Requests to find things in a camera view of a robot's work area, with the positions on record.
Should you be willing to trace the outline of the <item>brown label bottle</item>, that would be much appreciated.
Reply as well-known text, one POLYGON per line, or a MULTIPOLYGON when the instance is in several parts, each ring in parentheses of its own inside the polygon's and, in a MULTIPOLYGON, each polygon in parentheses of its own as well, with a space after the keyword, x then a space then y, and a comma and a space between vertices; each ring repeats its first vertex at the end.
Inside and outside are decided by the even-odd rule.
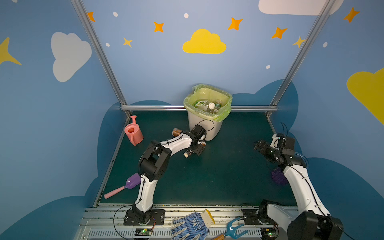
POLYGON ((182 135, 182 134, 183 134, 183 131, 180 130, 180 129, 178 129, 178 128, 174 128, 174 129, 172 130, 172 135, 173 135, 173 137, 178 137, 178 136, 180 136, 180 135, 182 135))

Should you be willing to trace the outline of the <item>brown bottle white cap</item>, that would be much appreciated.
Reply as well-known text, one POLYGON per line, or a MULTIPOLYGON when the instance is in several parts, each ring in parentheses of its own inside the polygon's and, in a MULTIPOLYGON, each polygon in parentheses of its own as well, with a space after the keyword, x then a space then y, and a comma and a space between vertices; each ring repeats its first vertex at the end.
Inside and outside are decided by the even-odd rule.
POLYGON ((192 154, 200 156, 205 147, 206 142, 197 142, 196 144, 192 145, 190 148, 187 149, 187 151, 184 153, 184 157, 188 158, 192 154))

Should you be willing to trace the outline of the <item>clear bottle lime label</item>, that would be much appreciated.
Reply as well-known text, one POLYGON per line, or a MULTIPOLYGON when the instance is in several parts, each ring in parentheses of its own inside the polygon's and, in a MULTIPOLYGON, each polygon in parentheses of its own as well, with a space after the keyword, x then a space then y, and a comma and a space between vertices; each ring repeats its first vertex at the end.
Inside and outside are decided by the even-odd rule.
POLYGON ((216 107, 216 104, 214 102, 211 102, 209 100, 197 100, 193 106, 197 109, 200 109, 202 111, 208 111, 213 110, 216 107))

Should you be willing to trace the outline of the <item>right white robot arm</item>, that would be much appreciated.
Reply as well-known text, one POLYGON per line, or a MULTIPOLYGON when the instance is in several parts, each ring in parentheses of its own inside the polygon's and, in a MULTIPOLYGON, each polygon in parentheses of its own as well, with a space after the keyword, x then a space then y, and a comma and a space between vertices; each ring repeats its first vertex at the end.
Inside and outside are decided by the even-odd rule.
POLYGON ((331 216, 309 178, 305 157, 295 151, 295 140, 274 134, 272 143, 258 140, 254 149, 278 167, 271 173, 275 183, 288 183, 294 194, 298 215, 293 216, 281 204, 263 200, 259 219, 279 225, 289 240, 339 240, 344 226, 331 216))

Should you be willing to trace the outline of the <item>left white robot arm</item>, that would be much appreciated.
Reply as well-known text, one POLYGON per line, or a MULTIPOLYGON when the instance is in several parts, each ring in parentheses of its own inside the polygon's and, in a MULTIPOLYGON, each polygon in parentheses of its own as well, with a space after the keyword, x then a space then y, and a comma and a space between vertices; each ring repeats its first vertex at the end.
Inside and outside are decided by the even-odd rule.
POLYGON ((139 160, 138 174, 141 182, 138 198, 132 206, 132 211, 140 223, 147 223, 151 217, 156 185, 165 174, 171 156, 184 150, 201 153, 205 138, 205 128, 195 125, 192 130, 181 132, 170 140, 151 141, 139 160))

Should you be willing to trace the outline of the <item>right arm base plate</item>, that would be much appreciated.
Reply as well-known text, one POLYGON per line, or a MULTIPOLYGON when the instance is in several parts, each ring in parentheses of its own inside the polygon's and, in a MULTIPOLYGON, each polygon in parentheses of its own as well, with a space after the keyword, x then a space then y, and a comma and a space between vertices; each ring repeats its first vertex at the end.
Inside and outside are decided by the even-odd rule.
POLYGON ((245 225, 269 225, 268 221, 259 217, 258 211, 258 209, 242 209, 245 225))

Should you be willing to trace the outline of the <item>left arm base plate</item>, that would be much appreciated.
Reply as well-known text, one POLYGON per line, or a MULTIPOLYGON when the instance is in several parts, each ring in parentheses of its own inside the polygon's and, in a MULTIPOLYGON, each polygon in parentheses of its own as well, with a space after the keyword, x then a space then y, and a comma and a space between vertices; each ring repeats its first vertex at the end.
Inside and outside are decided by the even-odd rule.
POLYGON ((145 213, 129 209, 124 217, 124 226, 163 226, 165 221, 165 210, 149 210, 145 213))

